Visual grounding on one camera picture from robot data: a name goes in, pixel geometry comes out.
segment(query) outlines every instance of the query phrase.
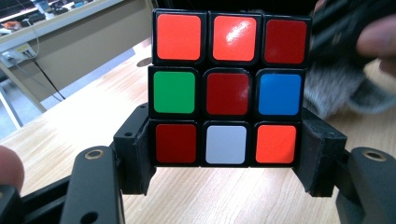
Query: floor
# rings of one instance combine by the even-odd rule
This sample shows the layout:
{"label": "floor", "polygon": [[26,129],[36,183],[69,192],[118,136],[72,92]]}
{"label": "floor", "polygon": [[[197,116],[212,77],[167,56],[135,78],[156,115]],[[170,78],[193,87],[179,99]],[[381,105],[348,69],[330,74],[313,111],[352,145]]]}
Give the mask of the floor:
{"label": "floor", "polygon": [[[68,96],[72,95],[76,91],[80,90],[84,86],[88,85],[92,81],[96,80],[97,78],[104,75],[112,68],[124,62],[125,60],[127,60],[132,56],[134,56],[134,50],[133,49],[126,50],[118,57],[103,64],[102,66],[93,70],[86,76],[80,78],[79,80],[73,82],[69,86],[60,90],[61,94],[67,98]],[[25,95],[23,95],[23,93],[18,89],[18,87],[14,83],[12,83],[9,79],[1,82],[0,86],[4,89],[4,92],[6,93],[8,100],[10,101],[16,113],[20,117],[22,124],[26,124],[41,115],[41,112],[29,101],[29,99]],[[50,109],[59,103],[60,102],[52,96],[41,102],[41,104],[47,109]],[[1,102],[0,103],[0,140],[7,137],[16,130],[17,130],[16,126],[13,124],[11,118],[9,117],[3,105],[3,102]]]}

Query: gray cloth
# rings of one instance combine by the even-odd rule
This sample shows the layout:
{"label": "gray cloth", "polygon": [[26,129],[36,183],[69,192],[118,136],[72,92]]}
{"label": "gray cloth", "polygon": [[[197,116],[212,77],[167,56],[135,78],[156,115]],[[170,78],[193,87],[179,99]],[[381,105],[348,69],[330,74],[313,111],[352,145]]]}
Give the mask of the gray cloth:
{"label": "gray cloth", "polygon": [[304,107],[322,119],[348,106],[358,113],[379,113],[396,105],[396,95],[367,79],[363,68],[348,60],[315,62],[307,70]]}

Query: finger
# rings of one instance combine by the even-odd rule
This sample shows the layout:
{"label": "finger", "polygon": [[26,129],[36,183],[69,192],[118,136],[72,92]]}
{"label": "finger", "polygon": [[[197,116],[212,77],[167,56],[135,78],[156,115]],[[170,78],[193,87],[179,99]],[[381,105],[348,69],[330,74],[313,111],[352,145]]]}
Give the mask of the finger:
{"label": "finger", "polygon": [[0,185],[13,185],[21,192],[23,179],[21,159],[13,150],[0,146]]}
{"label": "finger", "polygon": [[357,51],[369,57],[396,55],[396,15],[374,21],[364,28],[358,39]]}
{"label": "finger", "polygon": [[315,5],[314,11],[318,11],[319,9],[324,7],[325,4],[326,4],[326,0],[318,0],[317,4]]}

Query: metal screw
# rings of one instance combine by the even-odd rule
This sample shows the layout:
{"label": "metal screw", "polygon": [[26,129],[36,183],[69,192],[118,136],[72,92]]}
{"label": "metal screw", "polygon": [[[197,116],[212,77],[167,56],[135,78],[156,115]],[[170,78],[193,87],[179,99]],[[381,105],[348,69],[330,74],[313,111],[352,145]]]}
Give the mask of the metal screw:
{"label": "metal screw", "polygon": [[85,154],[85,159],[96,160],[101,158],[103,155],[105,155],[105,152],[102,149],[94,149]]}

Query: blue sticker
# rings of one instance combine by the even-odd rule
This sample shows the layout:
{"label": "blue sticker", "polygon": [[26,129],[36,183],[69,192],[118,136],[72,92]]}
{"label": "blue sticker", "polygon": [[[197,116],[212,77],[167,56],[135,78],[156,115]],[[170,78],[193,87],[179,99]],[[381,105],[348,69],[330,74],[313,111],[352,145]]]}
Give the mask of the blue sticker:
{"label": "blue sticker", "polygon": [[302,79],[293,74],[265,74],[260,78],[259,113],[294,116],[300,111]]}

